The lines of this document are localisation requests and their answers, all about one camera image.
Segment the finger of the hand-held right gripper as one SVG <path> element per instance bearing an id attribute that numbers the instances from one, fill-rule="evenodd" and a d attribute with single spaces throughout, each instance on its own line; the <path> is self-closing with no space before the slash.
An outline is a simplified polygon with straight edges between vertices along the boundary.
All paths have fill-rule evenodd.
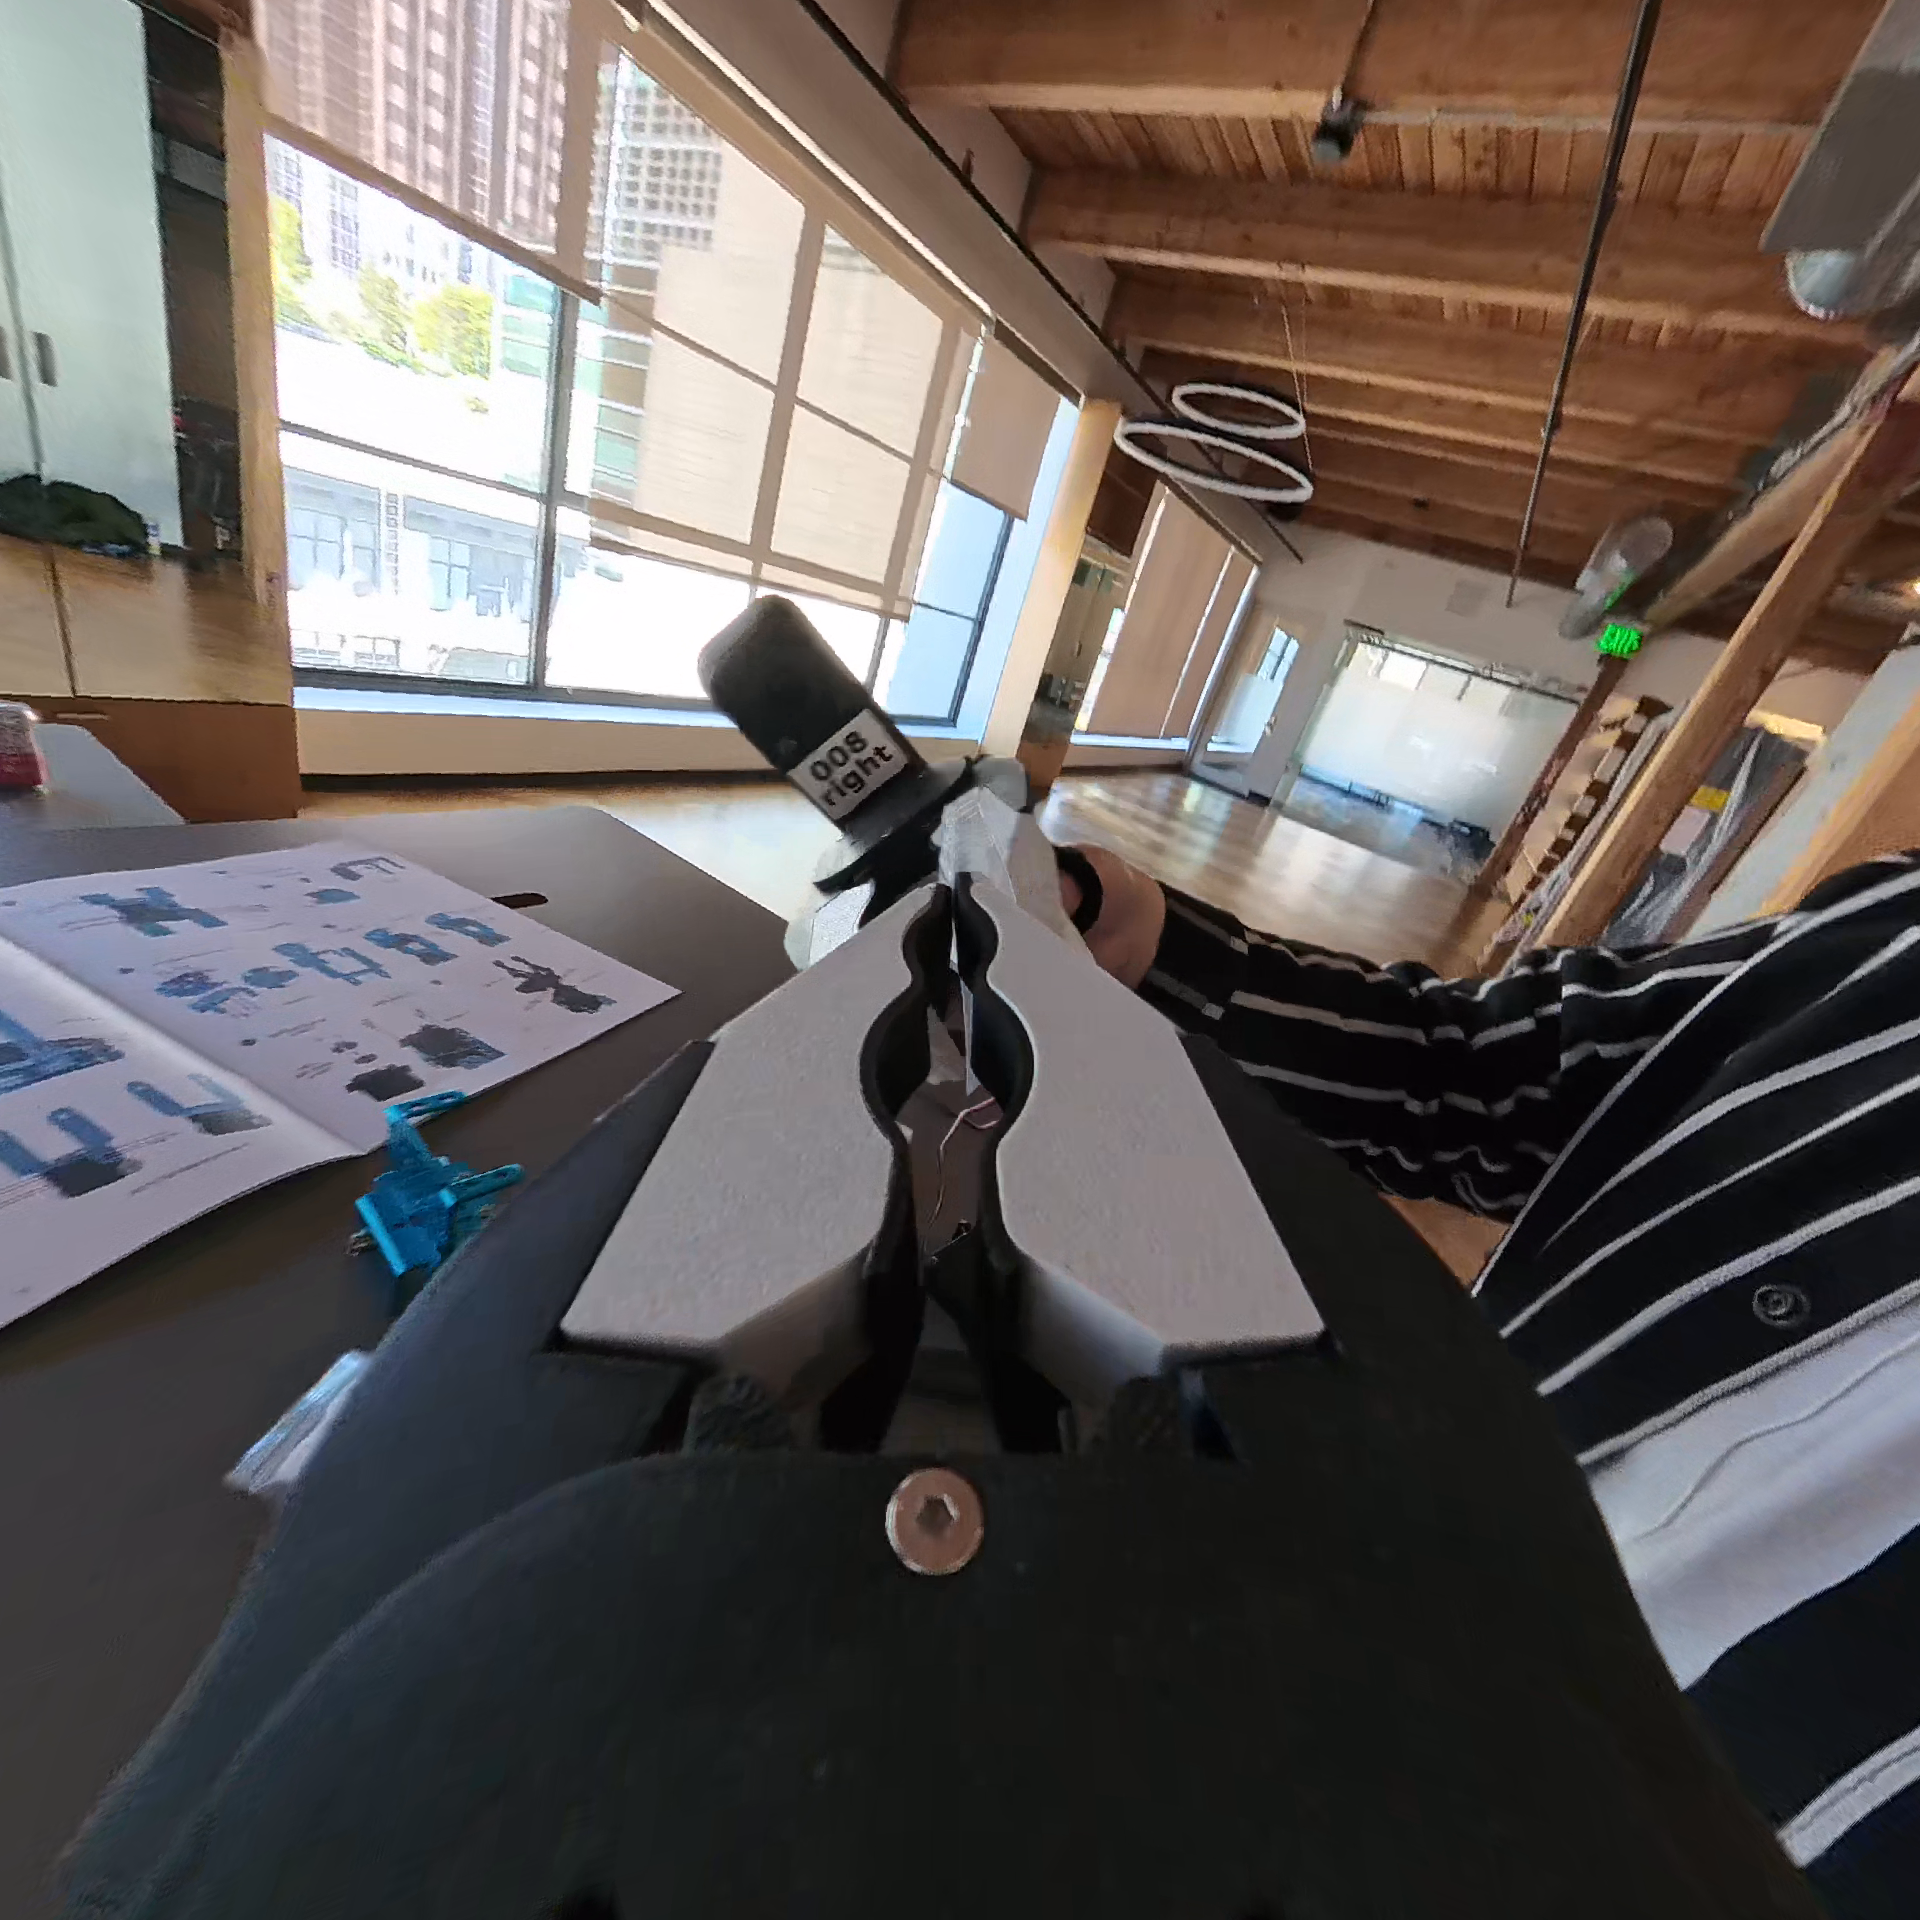
<path id="1" fill-rule="evenodd" d="M 1075 942 L 1057 848 L 1032 814 L 993 792 L 965 792 L 945 808 L 940 884 L 956 897 L 961 881 L 1012 898 L 1032 918 Z"/>
<path id="2" fill-rule="evenodd" d="M 840 947 L 858 938 L 864 925 L 882 917 L 898 893 L 864 881 L 843 891 L 808 904 L 784 929 L 784 953 L 795 972 L 824 962 Z"/>

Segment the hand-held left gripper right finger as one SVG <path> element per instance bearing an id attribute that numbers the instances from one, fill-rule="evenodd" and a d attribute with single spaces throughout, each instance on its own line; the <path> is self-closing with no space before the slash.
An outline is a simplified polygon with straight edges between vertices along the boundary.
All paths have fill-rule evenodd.
<path id="1" fill-rule="evenodd" d="M 1133 1380 L 1331 1355 L 1187 1035 L 961 881 L 980 1152 L 963 1331 L 1006 1453 L 1069 1453 Z"/>

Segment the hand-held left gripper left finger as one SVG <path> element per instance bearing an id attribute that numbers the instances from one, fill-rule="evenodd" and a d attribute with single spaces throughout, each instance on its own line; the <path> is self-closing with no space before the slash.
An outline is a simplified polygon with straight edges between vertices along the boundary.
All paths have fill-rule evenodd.
<path id="1" fill-rule="evenodd" d="M 923 1329 L 901 1116 L 931 1069 L 942 884 L 722 1027 L 561 1320 L 571 1346 L 746 1376 L 875 1452 Z"/>

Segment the blue metal bracket assembly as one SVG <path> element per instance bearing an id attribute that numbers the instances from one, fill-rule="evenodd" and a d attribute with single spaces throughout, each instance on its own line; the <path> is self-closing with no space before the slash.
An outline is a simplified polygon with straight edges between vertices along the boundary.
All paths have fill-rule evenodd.
<path id="1" fill-rule="evenodd" d="M 432 1282 L 496 1211 L 504 1194 L 521 1182 L 521 1165 L 475 1171 L 432 1149 L 421 1136 L 426 1121 L 466 1105 L 449 1091 L 390 1105 L 387 1168 L 354 1203 L 353 1248 L 374 1252 L 390 1280 L 390 1310 L 401 1313 Z"/>

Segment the person's right forearm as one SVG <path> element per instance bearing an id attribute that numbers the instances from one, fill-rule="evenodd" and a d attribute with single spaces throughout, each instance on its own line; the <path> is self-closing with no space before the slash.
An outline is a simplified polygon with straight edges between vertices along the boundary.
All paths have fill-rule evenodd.
<path id="1" fill-rule="evenodd" d="M 1180 893 L 1141 994 L 1381 1194 L 1494 1221 L 1525 1208 L 1619 1073 L 1564 1024 L 1555 972 L 1382 966 Z"/>

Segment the dark desk with wooden edge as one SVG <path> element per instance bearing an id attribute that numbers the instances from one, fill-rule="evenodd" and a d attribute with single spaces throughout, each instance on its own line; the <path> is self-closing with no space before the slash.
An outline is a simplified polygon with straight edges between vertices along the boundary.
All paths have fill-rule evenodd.
<path id="1" fill-rule="evenodd" d="M 83 728 L 38 725 L 46 780 L 3 793 L 3 841 L 34 832 L 185 825 L 106 742 Z"/>
<path id="2" fill-rule="evenodd" d="M 596 808 L 333 824 L 9 830 L 5 878 L 164 869 L 344 837 L 393 851 L 680 996 L 430 1134 L 548 1168 L 677 1046 L 789 977 L 784 918 Z M 312 1168 L 5 1329 L 3 1915 L 56 1915 L 56 1868 L 218 1634 L 269 1515 L 224 1477 L 387 1317 L 348 1252 L 374 1160 Z"/>

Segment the person's right hand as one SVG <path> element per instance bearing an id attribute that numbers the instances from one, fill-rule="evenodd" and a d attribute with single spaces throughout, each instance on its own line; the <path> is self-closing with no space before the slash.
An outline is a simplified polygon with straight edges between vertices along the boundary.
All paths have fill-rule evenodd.
<path id="1" fill-rule="evenodd" d="M 1097 846 L 1057 848 L 1062 912 L 1096 962 L 1139 989 L 1158 956 L 1169 900 L 1156 881 Z"/>

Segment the beige window blind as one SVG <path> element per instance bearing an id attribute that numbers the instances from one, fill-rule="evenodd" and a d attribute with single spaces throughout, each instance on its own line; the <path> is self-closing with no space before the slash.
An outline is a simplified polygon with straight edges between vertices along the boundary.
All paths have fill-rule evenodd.
<path id="1" fill-rule="evenodd" d="M 605 3 L 261 3 L 275 130 L 576 297 L 603 75 L 637 18 Z"/>
<path id="2" fill-rule="evenodd" d="M 1012 522 L 1034 509 L 1049 433 L 1062 398 L 998 336 L 974 352 L 947 454 L 950 488 Z"/>
<path id="3" fill-rule="evenodd" d="M 901 617 L 976 318 L 758 130 L 596 66 L 568 500 L 593 537 Z"/>
<path id="4" fill-rule="evenodd" d="M 1156 488 L 1117 627 L 1102 648 L 1075 731 L 1187 740 L 1254 576 L 1248 553 Z"/>

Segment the open instruction booklet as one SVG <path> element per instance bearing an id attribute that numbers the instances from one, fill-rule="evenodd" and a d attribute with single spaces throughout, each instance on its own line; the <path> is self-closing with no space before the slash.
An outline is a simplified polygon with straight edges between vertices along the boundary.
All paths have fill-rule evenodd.
<path id="1" fill-rule="evenodd" d="M 3 889 L 3 1324 L 682 993 L 353 844 Z"/>

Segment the person's striped black shirt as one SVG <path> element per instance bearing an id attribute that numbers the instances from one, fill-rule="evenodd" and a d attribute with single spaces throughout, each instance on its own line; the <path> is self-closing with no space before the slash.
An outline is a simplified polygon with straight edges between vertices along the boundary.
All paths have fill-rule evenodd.
<path id="1" fill-rule="evenodd" d="M 1640 1046 L 1480 1306 L 1832 1915 L 1916 1915 L 1916 851 L 1568 972 Z"/>

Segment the wooden low cabinet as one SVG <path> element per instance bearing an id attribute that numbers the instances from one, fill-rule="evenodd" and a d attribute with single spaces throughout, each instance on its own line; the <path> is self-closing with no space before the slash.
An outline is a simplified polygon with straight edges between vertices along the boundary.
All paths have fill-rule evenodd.
<path id="1" fill-rule="evenodd" d="M 3 696 L 97 737 L 194 825 L 293 821 L 293 645 L 240 568 L 3 540 Z"/>

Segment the dark green bag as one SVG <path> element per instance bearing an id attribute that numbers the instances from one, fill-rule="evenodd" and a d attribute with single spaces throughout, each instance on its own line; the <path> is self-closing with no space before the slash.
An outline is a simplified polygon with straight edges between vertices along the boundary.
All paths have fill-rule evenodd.
<path id="1" fill-rule="evenodd" d="M 113 493 L 48 483 L 33 470 L 3 481 L 3 534 L 113 560 L 150 555 L 149 523 Z"/>

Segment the wooden support beam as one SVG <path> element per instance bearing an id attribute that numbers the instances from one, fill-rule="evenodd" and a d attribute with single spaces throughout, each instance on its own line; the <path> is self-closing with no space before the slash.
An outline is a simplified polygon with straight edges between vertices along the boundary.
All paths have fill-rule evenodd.
<path id="1" fill-rule="evenodd" d="M 1757 499 L 1701 562 L 1701 571 L 1713 571 L 1723 553 L 1736 553 L 1741 564 L 1779 557 L 1709 675 L 1544 921 L 1541 944 L 1595 944 L 1606 931 L 1726 742 L 1745 730 L 1810 620 L 1834 597 L 1846 562 L 1913 488 L 1916 467 L 1916 349 L 1908 348 L 1852 425 Z"/>

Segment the silver ribbed duct pipe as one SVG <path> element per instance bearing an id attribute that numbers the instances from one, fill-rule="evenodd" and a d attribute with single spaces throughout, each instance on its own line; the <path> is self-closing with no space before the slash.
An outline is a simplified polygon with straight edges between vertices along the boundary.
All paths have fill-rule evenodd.
<path id="1" fill-rule="evenodd" d="M 1660 568 L 1672 549 L 1674 523 L 1665 514 L 1628 514 L 1610 523 L 1576 576 L 1572 600 L 1556 620 L 1556 636 L 1598 638 L 1620 595 Z"/>

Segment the silver ventilation duct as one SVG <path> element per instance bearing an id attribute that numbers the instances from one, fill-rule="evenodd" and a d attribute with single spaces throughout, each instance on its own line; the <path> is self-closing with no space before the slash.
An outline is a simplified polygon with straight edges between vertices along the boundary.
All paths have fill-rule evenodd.
<path id="1" fill-rule="evenodd" d="M 1788 293 L 1814 320 L 1874 320 L 1916 300 L 1916 3 L 1884 6 L 1760 244 L 1782 256 Z"/>

